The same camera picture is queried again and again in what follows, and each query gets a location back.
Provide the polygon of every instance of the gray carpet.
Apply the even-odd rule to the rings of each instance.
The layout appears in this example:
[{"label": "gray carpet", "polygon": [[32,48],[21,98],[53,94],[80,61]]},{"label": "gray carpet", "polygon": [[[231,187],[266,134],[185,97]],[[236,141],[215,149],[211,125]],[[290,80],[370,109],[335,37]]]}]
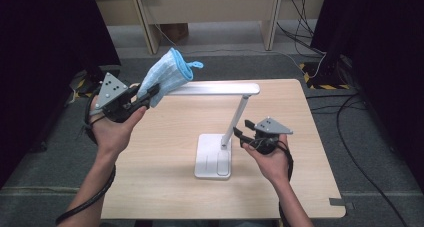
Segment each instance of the gray carpet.
[{"label": "gray carpet", "polygon": [[[297,63],[310,58],[293,56]],[[283,55],[209,56],[199,60],[194,80],[239,80],[295,78],[305,95],[345,95],[356,90],[311,90],[301,71]],[[123,59],[119,78],[140,82],[156,58]],[[314,219],[316,226],[402,226],[399,218],[376,188],[353,163],[337,131],[337,110],[347,97],[308,99],[315,123],[347,204],[341,219]],[[360,96],[343,110],[339,127],[346,144],[363,171],[388,196],[408,226],[424,226],[424,197],[406,164],[391,150],[390,140]],[[96,147],[80,134],[86,99],[64,108],[46,140],[48,149],[27,154],[0,191],[0,226],[53,226],[64,211],[93,161]],[[104,226],[133,226],[134,220],[107,220]]]}]

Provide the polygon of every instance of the table top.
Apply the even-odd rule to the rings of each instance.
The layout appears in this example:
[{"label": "table top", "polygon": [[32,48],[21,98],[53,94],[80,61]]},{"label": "table top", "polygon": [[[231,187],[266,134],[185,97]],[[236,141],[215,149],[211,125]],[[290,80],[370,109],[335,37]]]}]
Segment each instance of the table top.
[{"label": "table top", "polygon": [[[343,206],[321,139],[299,81],[292,79],[214,81],[257,83],[237,128],[254,132],[270,116],[294,131],[288,143],[294,159],[293,189],[311,218],[338,218]],[[240,96],[165,96],[135,127],[128,148],[120,155],[117,174],[106,194],[104,219],[275,219],[278,197],[256,162],[232,137],[232,175],[228,180],[194,176],[200,134],[224,134]]]}]

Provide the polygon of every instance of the lamp base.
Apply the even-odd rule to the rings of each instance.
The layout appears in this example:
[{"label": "lamp base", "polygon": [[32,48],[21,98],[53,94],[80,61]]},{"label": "lamp base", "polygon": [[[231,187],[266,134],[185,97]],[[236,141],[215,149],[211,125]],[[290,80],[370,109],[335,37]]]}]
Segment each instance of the lamp base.
[{"label": "lamp base", "polygon": [[226,180],[231,175],[231,139],[222,149],[223,134],[201,134],[194,175],[200,179]]}]

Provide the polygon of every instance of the human hand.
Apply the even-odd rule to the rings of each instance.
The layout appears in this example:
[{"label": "human hand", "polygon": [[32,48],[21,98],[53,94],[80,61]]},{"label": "human hand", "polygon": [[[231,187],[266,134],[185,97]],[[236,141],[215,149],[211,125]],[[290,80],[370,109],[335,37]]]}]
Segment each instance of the human hand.
[{"label": "human hand", "polygon": [[[285,144],[284,145],[279,142],[278,144],[281,148],[287,148],[287,135],[280,134],[279,141]],[[275,148],[273,152],[267,155],[262,155],[247,143],[243,143],[242,147],[256,160],[262,175],[273,185],[277,182],[289,181],[288,159],[286,154],[280,148]]]},{"label": "human hand", "polygon": [[[97,96],[93,98],[91,110],[94,109]],[[130,141],[135,125],[143,118],[146,107],[136,110],[124,123],[115,123],[104,118],[103,113],[90,117],[93,124],[93,133],[98,145],[98,154],[117,158],[125,150]]]}]

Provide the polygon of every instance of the forearm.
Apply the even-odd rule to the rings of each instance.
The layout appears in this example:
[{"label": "forearm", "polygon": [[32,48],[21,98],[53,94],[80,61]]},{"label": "forearm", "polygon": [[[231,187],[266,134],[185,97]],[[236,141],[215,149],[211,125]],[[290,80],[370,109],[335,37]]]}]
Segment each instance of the forearm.
[{"label": "forearm", "polygon": [[272,182],[280,200],[281,208],[287,221],[292,227],[313,226],[311,220],[303,209],[290,183],[286,181]]},{"label": "forearm", "polygon": [[[71,210],[96,195],[108,181],[117,156],[98,153],[96,160],[85,177],[78,193],[68,206]],[[64,220],[60,226],[99,226],[104,196],[87,209]]]}]

